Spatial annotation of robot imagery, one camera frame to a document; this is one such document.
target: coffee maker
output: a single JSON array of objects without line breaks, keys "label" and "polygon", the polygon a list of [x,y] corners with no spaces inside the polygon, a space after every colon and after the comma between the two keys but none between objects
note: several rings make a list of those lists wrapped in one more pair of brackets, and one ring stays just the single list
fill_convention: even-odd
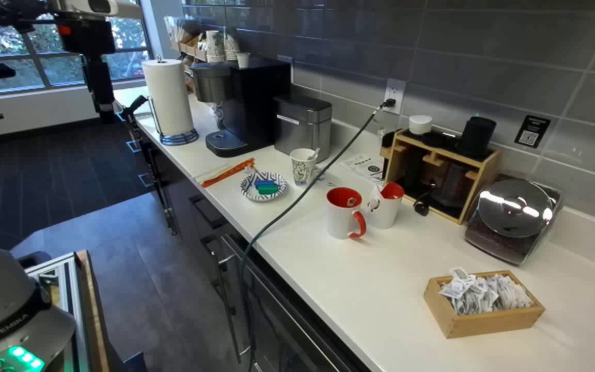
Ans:
[{"label": "coffee maker", "polygon": [[220,157],[237,157],[276,142],[276,101],[292,91],[292,66],[278,61],[252,61],[193,66],[196,97],[215,104],[218,132],[208,147]]}]

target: paper towel holder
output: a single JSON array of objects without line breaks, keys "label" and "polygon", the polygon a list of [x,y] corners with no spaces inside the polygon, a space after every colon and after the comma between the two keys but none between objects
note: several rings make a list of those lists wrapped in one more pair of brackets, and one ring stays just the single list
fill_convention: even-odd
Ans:
[{"label": "paper towel holder", "polygon": [[188,142],[195,142],[198,141],[198,132],[196,129],[191,129],[186,132],[177,132],[177,135],[166,135],[161,130],[161,123],[157,118],[157,112],[155,112],[155,106],[154,106],[154,97],[150,97],[150,106],[152,106],[152,112],[154,112],[154,118],[155,118],[155,130],[157,130],[157,137],[160,137],[160,142],[166,145],[166,147],[181,147],[181,145],[188,145]]}]

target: floor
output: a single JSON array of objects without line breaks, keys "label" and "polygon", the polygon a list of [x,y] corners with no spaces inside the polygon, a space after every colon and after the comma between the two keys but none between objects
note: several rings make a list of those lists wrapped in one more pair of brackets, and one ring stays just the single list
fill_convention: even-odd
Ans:
[{"label": "floor", "polygon": [[89,250],[111,340],[124,359],[145,351],[154,372],[231,372],[221,299],[191,254],[198,229],[195,224],[188,241],[171,235],[157,198],[143,194],[40,229],[12,254]]},{"label": "floor", "polygon": [[126,141],[124,125],[99,121],[0,137],[0,249],[147,192]]}]

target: cardboard box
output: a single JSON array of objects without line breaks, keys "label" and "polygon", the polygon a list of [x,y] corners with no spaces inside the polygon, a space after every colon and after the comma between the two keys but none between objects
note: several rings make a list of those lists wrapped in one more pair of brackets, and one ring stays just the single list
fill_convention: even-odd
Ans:
[{"label": "cardboard box", "polygon": [[[496,272],[510,278],[514,284],[523,285],[510,271],[488,271],[475,276],[495,278]],[[533,299],[531,308],[496,311],[488,315],[457,315],[449,298],[440,296],[440,289],[446,284],[450,284],[450,276],[434,278],[428,281],[424,291],[424,299],[434,313],[446,340],[483,335],[483,332],[503,332],[513,329],[530,329],[546,313],[544,304],[523,285],[527,296]]]}]

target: paper towel roll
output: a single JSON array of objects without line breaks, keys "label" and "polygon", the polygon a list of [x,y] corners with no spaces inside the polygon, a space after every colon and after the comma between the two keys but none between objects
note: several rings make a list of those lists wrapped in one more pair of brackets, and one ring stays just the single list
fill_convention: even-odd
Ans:
[{"label": "paper towel roll", "polygon": [[161,135],[193,132],[195,125],[183,61],[147,61],[143,69]]}]

